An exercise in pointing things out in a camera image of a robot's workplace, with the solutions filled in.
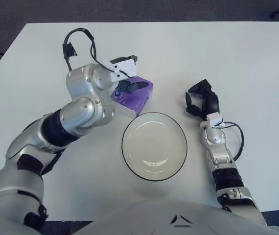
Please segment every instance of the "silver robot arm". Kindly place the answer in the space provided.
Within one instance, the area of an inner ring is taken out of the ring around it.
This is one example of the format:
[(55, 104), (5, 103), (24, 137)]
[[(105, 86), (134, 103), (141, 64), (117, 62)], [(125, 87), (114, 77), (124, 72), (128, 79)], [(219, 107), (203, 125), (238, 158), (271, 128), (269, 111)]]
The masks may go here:
[(200, 124), (204, 130), (202, 139), (207, 149), (217, 200), (226, 211), (267, 225), (248, 188), (244, 187), (233, 156), (226, 147), (226, 135), (219, 129), (223, 126), (219, 113), (207, 115), (207, 121)]
[[(189, 93), (202, 96), (204, 100), (202, 108), (192, 104)], [(223, 206), (223, 209), (229, 212), (267, 225), (248, 188), (244, 187), (235, 164), (244, 144), (242, 131), (240, 129), (242, 146), (234, 160), (226, 147), (226, 135), (222, 131), (225, 128), (225, 123), (219, 113), (218, 96), (212, 91), (207, 80), (197, 83), (188, 90), (186, 104), (188, 113), (203, 119), (200, 128), (204, 130), (202, 139), (207, 149), (207, 161), (214, 179), (218, 202)]]
[(38, 234), (47, 212), (42, 175), (66, 147), (94, 127), (109, 123), (115, 103), (110, 94), (118, 82), (137, 75), (136, 57), (101, 66), (89, 64), (67, 75), (72, 102), (30, 124), (10, 144), (0, 171), (0, 234)]

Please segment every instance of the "gray carpet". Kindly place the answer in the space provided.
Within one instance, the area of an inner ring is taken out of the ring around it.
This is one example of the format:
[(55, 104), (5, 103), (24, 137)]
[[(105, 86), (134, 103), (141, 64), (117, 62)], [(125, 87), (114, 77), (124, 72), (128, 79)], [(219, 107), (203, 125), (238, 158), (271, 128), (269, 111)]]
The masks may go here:
[(278, 8), (279, 0), (0, 0), (0, 52), (26, 23), (271, 21)]

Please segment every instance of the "wire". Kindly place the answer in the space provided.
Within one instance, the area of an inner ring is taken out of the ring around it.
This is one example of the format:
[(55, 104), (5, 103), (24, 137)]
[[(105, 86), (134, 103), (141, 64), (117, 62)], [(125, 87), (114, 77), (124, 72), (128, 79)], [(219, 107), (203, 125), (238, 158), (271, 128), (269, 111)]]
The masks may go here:
[(230, 126), (226, 126), (226, 127), (217, 127), (217, 129), (226, 129), (226, 128), (230, 128), (230, 127), (236, 126), (239, 129), (240, 134), (241, 134), (241, 146), (240, 146), (240, 148), (238, 150), (238, 153), (233, 158), (234, 161), (236, 161), (241, 156), (241, 154), (243, 152), (243, 148), (244, 148), (244, 133), (243, 133), (243, 130), (241, 129), (241, 127), (238, 124), (236, 124), (234, 122), (230, 122), (230, 121), (226, 121), (224, 123), (225, 124), (231, 124), (231, 125)]
[[(100, 63), (98, 60), (97, 60), (97, 53), (96, 53), (96, 44), (95, 44), (95, 41), (94, 41), (94, 37), (93, 35), (85, 28), (77, 28), (77, 29), (74, 29), (72, 30), (71, 32), (69, 32), (66, 37), (65, 37), (65, 40), (63, 42), (63, 56), (64, 56), (64, 59), (67, 63), (67, 66), (69, 68), (69, 71), (72, 70), (72, 67), (70, 65), (70, 62), (69, 62), (69, 58), (71, 55), (68, 54), (68, 40), (69, 40), (69, 37), (71, 36), (71, 34), (75, 33), (75, 32), (83, 32), (85, 33), (85, 35), (90, 39), (90, 41), (92, 42), (92, 45), (91, 45), (91, 48), (90, 48), (90, 54), (91, 54), (91, 57), (95, 60), (96, 63), (98, 63), (103, 69), (109, 71), (109, 72), (115, 72), (114, 70), (111, 70), (109, 68), (107, 68), (106, 66), (104, 66), (102, 63)], [(126, 72), (124, 71), (121, 71), (119, 70), (120, 73), (124, 74), (125, 76), (127, 76), (128, 78), (131, 78)]]

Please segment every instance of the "purple box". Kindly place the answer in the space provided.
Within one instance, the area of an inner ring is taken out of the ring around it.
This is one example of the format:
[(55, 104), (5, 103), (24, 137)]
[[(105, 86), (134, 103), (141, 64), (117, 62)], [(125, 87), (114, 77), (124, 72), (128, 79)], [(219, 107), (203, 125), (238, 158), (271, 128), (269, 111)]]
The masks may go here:
[(149, 99), (153, 91), (153, 83), (143, 79), (141, 77), (129, 78), (127, 81), (131, 83), (135, 82), (148, 82), (149, 85), (145, 88), (136, 90), (131, 94), (115, 91), (112, 93), (111, 98), (113, 101), (135, 111), (136, 116), (140, 114), (140, 111), (143, 109), (145, 103)]

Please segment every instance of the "white table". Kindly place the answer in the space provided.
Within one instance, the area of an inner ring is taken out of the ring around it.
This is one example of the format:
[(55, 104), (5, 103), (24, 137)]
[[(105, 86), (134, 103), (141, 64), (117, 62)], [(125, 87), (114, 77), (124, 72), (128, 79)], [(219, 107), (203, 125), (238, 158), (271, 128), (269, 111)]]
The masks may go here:
[[(134, 175), (121, 154), (129, 117), (117, 115), (73, 143), (44, 177), (50, 220), (94, 220), (127, 203), (169, 197), (219, 206), (205, 163), (199, 120), (185, 112), (185, 91), (207, 79), (225, 121), (245, 134), (239, 172), (261, 211), (279, 210), (279, 23), (43, 23), (27, 24), (0, 61), (0, 169), (13, 138), (31, 121), (70, 102), (62, 55), (65, 35), (86, 27), (99, 58), (135, 54), (139, 75), (154, 83), (142, 113), (162, 112), (183, 128), (185, 165), (163, 182)], [(91, 63), (90, 42), (76, 33), (79, 56)], [(227, 131), (232, 153), (238, 134)]]

